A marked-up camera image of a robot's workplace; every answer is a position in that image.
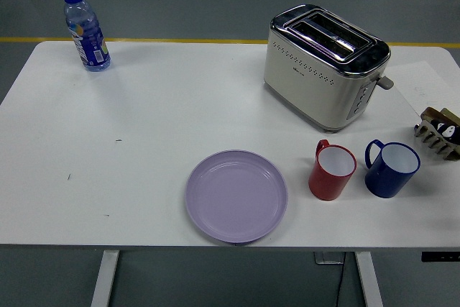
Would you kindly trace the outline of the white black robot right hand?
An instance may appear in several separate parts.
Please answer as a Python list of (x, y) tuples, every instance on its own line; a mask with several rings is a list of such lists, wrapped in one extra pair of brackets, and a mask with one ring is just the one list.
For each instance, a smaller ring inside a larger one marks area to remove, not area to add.
[(436, 131), (448, 142), (455, 145), (459, 144), (459, 126), (447, 124), (441, 122), (438, 119), (431, 120), (430, 123), (436, 129)]

